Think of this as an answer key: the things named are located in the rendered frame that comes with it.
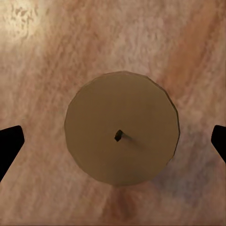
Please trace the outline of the pillar candle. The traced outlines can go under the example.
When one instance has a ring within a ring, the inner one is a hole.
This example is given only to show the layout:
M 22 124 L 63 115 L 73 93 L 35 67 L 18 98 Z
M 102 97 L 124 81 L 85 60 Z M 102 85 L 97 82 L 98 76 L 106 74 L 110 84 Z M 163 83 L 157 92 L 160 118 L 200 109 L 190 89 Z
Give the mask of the pillar candle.
M 145 75 L 105 73 L 82 86 L 65 118 L 67 148 L 99 182 L 139 185 L 175 155 L 180 127 L 168 93 Z

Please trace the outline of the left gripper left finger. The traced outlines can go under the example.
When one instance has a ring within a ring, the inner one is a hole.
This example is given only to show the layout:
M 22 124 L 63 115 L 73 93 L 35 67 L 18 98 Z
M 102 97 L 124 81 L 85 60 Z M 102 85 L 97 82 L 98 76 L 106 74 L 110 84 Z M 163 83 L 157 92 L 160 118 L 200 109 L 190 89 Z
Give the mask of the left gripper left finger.
M 24 144 L 20 125 L 0 130 L 0 182 Z

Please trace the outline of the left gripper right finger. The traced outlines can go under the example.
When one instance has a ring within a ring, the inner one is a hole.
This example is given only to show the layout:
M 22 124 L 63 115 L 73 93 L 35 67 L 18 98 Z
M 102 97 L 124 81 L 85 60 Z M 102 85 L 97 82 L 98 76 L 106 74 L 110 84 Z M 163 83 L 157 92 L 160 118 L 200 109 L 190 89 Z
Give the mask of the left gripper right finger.
M 226 163 L 226 127 L 215 125 L 211 142 Z

